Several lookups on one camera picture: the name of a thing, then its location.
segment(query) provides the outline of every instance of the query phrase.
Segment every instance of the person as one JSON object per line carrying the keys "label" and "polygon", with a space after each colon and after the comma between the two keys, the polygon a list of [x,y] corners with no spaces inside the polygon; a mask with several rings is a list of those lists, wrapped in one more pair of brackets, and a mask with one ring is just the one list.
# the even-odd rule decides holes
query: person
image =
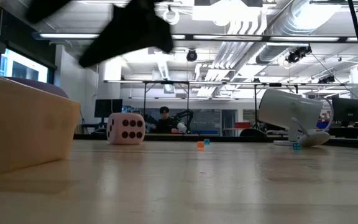
{"label": "person", "polygon": [[163,106],[160,108],[161,119],[152,126],[153,133],[170,134],[173,128],[177,128],[178,121],[169,117],[169,108]]}

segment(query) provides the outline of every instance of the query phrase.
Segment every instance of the pink die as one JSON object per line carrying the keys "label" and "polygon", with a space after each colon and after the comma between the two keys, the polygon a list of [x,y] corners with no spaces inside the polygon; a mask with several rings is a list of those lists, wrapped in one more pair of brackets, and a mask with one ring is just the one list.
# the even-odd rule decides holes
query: pink die
{"label": "pink die", "polygon": [[139,114],[112,113],[107,123],[107,139],[111,144],[140,144],[144,139],[144,119]]}

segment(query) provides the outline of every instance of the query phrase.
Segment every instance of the wooden table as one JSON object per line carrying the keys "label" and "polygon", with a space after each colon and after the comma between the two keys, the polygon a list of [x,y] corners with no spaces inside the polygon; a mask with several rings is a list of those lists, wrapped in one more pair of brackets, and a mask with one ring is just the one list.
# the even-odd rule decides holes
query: wooden table
{"label": "wooden table", "polygon": [[358,149],[75,141],[0,175],[0,223],[358,223]]}

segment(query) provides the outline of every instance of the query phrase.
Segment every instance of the blue cube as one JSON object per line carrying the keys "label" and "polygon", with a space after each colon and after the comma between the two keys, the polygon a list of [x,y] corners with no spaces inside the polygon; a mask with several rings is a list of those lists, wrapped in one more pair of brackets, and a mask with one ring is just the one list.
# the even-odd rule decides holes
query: blue cube
{"label": "blue cube", "polygon": [[301,144],[294,143],[294,144],[292,144],[292,148],[293,148],[293,150],[301,150]]}

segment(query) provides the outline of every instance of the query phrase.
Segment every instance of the black monitor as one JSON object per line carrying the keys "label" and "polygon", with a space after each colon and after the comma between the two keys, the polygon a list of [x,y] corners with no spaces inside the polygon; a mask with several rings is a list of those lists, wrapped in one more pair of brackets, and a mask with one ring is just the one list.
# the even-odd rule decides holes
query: black monitor
{"label": "black monitor", "polygon": [[334,121],[358,122],[358,100],[333,98]]}
{"label": "black monitor", "polygon": [[95,118],[108,118],[112,113],[121,113],[122,99],[96,100],[94,107]]}

